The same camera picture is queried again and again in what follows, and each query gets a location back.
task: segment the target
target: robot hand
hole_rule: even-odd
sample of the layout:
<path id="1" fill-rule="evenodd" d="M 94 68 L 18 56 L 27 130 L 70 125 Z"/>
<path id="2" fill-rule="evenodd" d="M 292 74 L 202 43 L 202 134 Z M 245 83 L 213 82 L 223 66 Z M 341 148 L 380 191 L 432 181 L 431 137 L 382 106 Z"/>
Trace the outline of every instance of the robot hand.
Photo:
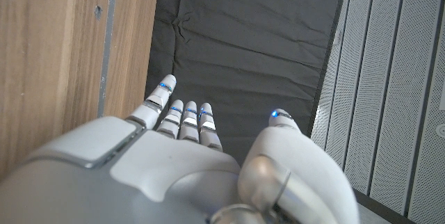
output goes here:
<path id="1" fill-rule="evenodd" d="M 208 103 L 176 100 L 153 130 L 175 86 L 33 152 L 0 183 L 0 223 L 358 223 L 346 176 L 283 110 L 241 169 Z"/>
<path id="2" fill-rule="evenodd" d="M 159 88 L 168 82 L 165 79 Z M 180 100 L 173 102 L 157 131 L 176 138 L 182 107 Z M 199 137 L 195 102 L 187 103 L 184 112 L 179 139 L 222 151 L 210 104 L 201 106 Z M 301 133 L 292 117 L 282 109 L 272 112 L 269 127 L 254 142 L 239 175 L 238 194 L 262 215 L 278 211 L 286 219 L 300 223 L 358 222 L 357 203 L 346 176 L 322 149 Z M 224 223 L 223 217 L 227 222 L 240 221 L 239 218 L 246 216 L 255 222 L 259 215 L 251 207 L 234 205 L 221 209 L 212 221 Z"/>

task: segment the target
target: metal wall panel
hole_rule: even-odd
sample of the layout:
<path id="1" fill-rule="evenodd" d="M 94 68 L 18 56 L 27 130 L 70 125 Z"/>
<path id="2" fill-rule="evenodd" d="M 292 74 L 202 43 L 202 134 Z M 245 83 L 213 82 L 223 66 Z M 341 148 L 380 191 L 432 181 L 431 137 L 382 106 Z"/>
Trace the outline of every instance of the metal wall panel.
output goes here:
<path id="1" fill-rule="evenodd" d="M 370 196 L 404 214 L 441 0 L 403 0 Z"/>
<path id="2" fill-rule="evenodd" d="M 318 102 L 314 127 L 311 134 L 311 139 L 323 149 L 326 146 L 327 128 L 329 127 L 332 98 L 334 97 L 335 81 L 337 79 L 337 68 L 339 66 L 341 45 L 343 43 L 343 32 L 345 29 L 348 4 L 349 0 L 343 0 L 339 22 L 337 24 L 337 31 L 329 55 L 326 75 L 323 81 L 323 88 L 321 89 L 320 100 Z"/>
<path id="3" fill-rule="evenodd" d="M 401 0 L 373 0 L 369 17 L 345 165 L 350 183 L 364 194 L 369 190 L 400 6 Z"/>
<path id="4" fill-rule="evenodd" d="M 350 0 L 326 152 L 343 168 L 371 0 Z"/>
<path id="5" fill-rule="evenodd" d="M 408 214 L 408 218 L 418 224 L 445 223 L 445 111 L 439 110 L 444 78 L 445 17 L 442 17 L 442 31 Z"/>

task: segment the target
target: wooden cabinet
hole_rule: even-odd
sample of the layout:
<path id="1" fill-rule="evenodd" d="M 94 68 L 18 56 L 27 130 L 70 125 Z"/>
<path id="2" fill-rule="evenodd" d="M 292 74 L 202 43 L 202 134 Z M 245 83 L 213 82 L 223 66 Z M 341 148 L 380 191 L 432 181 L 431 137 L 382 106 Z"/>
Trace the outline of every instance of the wooden cabinet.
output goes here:
<path id="1" fill-rule="evenodd" d="M 0 0 L 0 179 L 29 152 L 143 101 L 156 0 Z"/>

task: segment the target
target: robot finger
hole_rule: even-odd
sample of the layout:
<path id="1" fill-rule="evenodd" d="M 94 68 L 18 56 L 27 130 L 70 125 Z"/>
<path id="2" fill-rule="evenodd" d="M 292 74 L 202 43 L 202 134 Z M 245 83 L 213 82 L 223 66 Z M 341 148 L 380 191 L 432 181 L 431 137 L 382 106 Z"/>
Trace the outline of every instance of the robot finger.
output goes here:
<path id="1" fill-rule="evenodd" d="M 179 140 L 200 142 L 200 137 L 197 132 L 197 112 L 196 103 L 194 101 L 188 102 L 184 110 L 184 116 L 179 131 Z"/>
<path id="2" fill-rule="evenodd" d="M 176 138 L 179 131 L 179 123 L 181 122 L 183 107 L 184 104 L 181 100 L 175 100 L 170 107 L 167 116 L 161 121 L 161 124 L 159 124 L 156 131 L 165 136 Z"/>
<path id="3" fill-rule="evenodd" d="M 275 109 L 271 113 L 269 117 L 269 127 L 290 127 L 300 131 L 298 125 L 293 121 L 292 116 L 283 109 Z"/>
<path id="4" fill-rule="evenodd" d="M 167 75 L 128 119 L 139 122 L 147 129 L 153 129 L 175 86 L 176 78 L 171 74 Z"/>
<path id="5" fill-rule="evenodd" d="M 201 106 L 198 125 L 201 144 L 222 152 L 223 147 L 216 134 L 215 122 L 213 121 L 213 114 L 209 103 L 204 103 Z"/>

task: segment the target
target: dark gray cloth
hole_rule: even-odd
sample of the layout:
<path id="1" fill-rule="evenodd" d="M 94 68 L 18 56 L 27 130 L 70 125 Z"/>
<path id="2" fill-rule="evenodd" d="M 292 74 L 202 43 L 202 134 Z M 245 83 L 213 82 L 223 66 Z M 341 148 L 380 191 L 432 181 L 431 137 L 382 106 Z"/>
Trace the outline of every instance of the dark gray cloth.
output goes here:
<path id="1" fill-rule="evenodd" d="M 146 94 L 212 105 L 223 149 L 242 164 L 273 109 L 309 129 L 338 0 L 157 0 Z"/>

